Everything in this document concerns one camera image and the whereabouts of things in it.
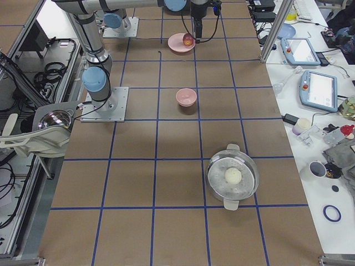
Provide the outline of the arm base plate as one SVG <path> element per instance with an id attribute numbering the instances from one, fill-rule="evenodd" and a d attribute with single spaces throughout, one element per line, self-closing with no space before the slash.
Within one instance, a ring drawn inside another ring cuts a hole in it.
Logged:
<path id="1" fill-rule="evenodd" d="M 104 17 L 103 37 L 113 39 L 136 38 L 138 34 L 138 17 Z"/>
<path id="2" fill-rule="evenodd" d="M 83 106 L 79 120 L 81 122 L 124 122 L 128 95 L 128 87 L 112 87 L 111 96 L 103 105 L 103 102 L 92 101 L 87 93 L 85 100 L 90 103 Z"/>

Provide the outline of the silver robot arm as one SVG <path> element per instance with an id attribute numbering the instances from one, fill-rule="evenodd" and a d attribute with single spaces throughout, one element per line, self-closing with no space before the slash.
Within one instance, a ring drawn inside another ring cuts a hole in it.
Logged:
<path id="1" fill-rule="evenodd" d="M 82 73 L 82 83 L 90 96 L 93 108 L 82 117 L 91 114 L 105 114 L 116 107 L 110 84 L 112 59 L 105 50 L 93 14 L 67 14 L 85 52 L 86 65 Z"/>
<path id="2" fill-rule="evenodd" d="M 89 57 L 104 55 L 103 42 L 95 22 L 95 11 L 115 13 L 119 9 L 163 7 L 166 1 L 53 1 L 74 22 L 72 26 Z M 194 21 L 195 43 L 202 37 L 202 19 L 211 1 L 190 1 L 190 15 Z"/>

